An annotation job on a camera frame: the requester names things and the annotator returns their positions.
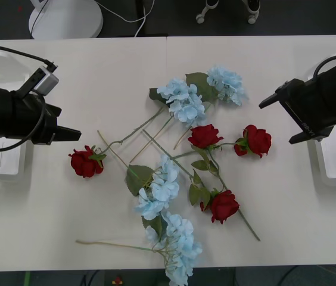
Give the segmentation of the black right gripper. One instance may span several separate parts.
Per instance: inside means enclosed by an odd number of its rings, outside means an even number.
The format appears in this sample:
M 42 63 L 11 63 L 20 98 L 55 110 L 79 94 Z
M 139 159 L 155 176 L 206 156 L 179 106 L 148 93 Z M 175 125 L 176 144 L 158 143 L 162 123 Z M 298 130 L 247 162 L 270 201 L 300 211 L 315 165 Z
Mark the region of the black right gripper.
M 321 141 L 331 134 L 336 126 L 336 108 L 328 107 L 317 84 L 293 79 L 275 92 L 264 99 L 259 108 L 279 101 L 301 129 L 300 133 L 290 138 L 291 145 L 308 140 Z

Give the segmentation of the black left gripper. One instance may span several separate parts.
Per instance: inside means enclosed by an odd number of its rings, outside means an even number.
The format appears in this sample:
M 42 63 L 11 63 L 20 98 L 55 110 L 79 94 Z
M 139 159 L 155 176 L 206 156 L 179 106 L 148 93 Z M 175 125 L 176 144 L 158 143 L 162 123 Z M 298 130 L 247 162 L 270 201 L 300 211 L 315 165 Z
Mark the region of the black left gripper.
M 79 130 L 57 126 L 57 118 L 62 109 L 51 104 L 45 104 L 43 119 L 38 124 L 43 109 L 39 95 L 28 94 L 23 99 L 13 95 L 12 104 L 12 139 L 25 138 L 35 127 L 36 131 L 29 138 L 34 144 L 72 142 L 81 137 L 82 133 Z

